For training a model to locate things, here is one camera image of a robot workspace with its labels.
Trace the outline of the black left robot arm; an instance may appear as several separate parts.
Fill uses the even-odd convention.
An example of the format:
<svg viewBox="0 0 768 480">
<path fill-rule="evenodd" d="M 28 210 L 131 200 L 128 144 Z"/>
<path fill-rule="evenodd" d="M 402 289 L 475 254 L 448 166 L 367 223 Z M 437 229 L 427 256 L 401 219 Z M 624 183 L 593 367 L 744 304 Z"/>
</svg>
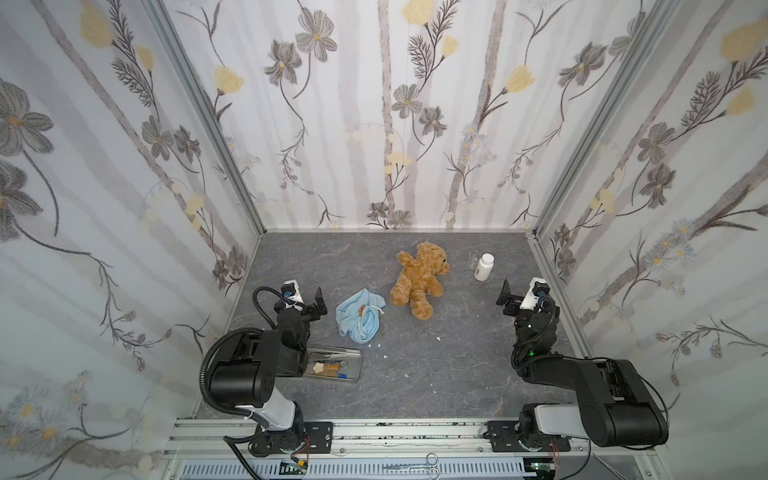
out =
<svg viewBox="0 0 768 480">
<path fill-rule="evenodd" d="M 245 460 L 242 445 L 257 458 L 307 453 L 310 437 L 301 408 L 283 396 L 276 379 L 298 378 L 306 372 L 310 325 L 328 314 L 322 290 L 306 303 L 291 281 L 280 289 L 256 288 L 252 301 L 269 327 L 231 330 L 213 343 L 199 372 L 202 399 L 220 413 L 256 423 L 249 436 L 223 437 L 238 460 Z"/>
</svg>

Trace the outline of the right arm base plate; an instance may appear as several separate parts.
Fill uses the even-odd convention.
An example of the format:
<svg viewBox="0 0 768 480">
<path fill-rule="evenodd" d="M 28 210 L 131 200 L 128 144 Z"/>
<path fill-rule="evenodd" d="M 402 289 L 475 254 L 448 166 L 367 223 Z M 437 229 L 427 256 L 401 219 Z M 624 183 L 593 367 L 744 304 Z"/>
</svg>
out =
<svg viewBox="0 0 768 480">
<path fill-rule="evenodd" d="M 535 423 L 527 421 L 488 421 L 482 438 L 488 440 L 494 453 L 570 452 L 570 442 L 557 435 L 544 434 Z"/>
</svg>

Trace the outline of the clear plastic cup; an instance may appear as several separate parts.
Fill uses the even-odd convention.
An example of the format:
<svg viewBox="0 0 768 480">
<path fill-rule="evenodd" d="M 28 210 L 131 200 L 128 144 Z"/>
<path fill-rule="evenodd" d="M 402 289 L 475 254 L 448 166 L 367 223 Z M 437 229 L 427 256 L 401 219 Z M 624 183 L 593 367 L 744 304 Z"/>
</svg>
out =
<svg viewBox="0 0 768 480">
<path fill-rule="evenodd" d="M 468 255 L 468 267 L 474 270 L 477 267 L 481 253 L 477 250 L 473 250 Z"/>
</svg>

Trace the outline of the white plastic bottle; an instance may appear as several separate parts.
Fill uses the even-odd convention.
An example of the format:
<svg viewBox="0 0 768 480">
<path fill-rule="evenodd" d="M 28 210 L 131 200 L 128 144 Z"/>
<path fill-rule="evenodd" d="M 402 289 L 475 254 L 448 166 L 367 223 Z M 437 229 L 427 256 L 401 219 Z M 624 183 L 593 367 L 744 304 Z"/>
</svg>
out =
<svg viewBox="0 0 768 480">
<path fill-rule="evenodd" d="M 482 254 L 475 266 L 474 278 L 479 282 L 487 281 L 495 264 L 495 257 L 490 253 Z"/>
</svg>

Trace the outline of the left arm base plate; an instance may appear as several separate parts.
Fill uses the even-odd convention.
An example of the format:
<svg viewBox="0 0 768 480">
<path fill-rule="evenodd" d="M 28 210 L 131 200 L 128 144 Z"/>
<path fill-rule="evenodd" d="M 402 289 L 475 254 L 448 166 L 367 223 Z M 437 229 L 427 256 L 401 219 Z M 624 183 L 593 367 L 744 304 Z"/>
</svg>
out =
<svg viewBox="0 0 768 480">
<path fill-rule="evenodd" d="M 254 457 L 271 454 L 329 454 L 334 424 L 332 422 L 306 422 L 284 431 L 260 431 L 248 442 L 248 452 Z"/>
</svg>

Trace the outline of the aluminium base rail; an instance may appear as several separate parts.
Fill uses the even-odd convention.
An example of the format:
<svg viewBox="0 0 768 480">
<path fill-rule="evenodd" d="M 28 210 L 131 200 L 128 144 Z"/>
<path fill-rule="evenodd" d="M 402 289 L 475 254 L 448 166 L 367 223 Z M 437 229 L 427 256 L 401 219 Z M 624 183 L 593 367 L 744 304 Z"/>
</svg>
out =
<svg viewBox="0 0 768 480">
<path fill-rule="evenodd" d="M 334 419 L 329 454 L 256 458 L 245 445 L 240 461 L 223 437 L 254 433 L 251 422 L 179 420 L 163 451 L 162 479 L 428 479 L 382 468 L 439 456 L 439 479 L 667 479 L 656 452 L 598 447 L 567 439 L 570 452 L 494 453 L 482 438 L 484 418 Z"/>
</svg>

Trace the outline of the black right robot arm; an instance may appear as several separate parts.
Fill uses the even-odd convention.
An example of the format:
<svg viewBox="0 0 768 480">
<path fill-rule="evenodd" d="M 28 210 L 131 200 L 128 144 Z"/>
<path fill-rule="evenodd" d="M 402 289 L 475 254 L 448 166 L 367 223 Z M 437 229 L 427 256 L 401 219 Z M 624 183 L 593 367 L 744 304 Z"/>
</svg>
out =
<svg viewBox="0 0 768 480">
<path fill-rule="evenodd" d="M 526 404 L 516 431 L 528 449 L 557 438 L 589 440 L 598 447 L 651 449 L 666 443 L 669 420 L 648 383 L 628 360 L 576 358 L 556 353 L 560 307 L 550 285 L 534 278 L 523 295 L 504 281 L 496 304 L 514 319 L 510 363 L 529 384 L 575 393 L 574 404 Z"/>
</svg>

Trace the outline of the metal scissors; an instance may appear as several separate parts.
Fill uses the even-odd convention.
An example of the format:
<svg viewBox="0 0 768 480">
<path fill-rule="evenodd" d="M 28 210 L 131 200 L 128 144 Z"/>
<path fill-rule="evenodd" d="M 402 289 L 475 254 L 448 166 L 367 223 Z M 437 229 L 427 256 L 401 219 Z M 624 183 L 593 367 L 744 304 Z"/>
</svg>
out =
<svg viewBox="0 0 768 480">
<path fill-rule="evenodd" d="M 387 465 L 382 470 L 390 474 L 423 474 L 429 480 L 438 480 L 441 476 L 439 456 L 433 452 L 428 453 L 421 463 Z"/>
</svg>

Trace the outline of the light blue fleece hoodie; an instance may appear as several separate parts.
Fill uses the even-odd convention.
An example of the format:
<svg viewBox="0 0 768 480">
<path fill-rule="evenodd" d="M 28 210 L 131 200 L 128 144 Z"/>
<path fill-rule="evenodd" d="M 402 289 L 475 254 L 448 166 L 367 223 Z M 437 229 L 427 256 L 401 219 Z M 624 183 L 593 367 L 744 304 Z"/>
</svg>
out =
<svg viewBox="0 0 768 480">
<path fill-rule="evenodd" d="M 358 344 L 370 342 L 379 330 L 385 299 L 368 289 L 342 301 L 335 309 L 339 334 Z"/>
</svg>

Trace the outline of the brown teddy bear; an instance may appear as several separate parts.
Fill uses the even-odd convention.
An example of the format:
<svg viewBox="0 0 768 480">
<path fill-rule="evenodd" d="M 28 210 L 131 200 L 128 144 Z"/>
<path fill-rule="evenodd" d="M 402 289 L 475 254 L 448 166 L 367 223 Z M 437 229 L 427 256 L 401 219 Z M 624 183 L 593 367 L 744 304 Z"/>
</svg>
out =
<svg viewBox="0 0 768 480">
<path fill-rule="evenodd" d="M 408 305 L 412 315 L 422 321 L 432 318 L 434 309 L 427 297 L 442 297 L 444 289 L 438 277 L 450 272 L 445 250 L 433 243 L 417 246 L 416 256 L 406 251 L 397 254 L 402 267 L 390 292 L 390 302 L 398 307 Z"/>
</svg>

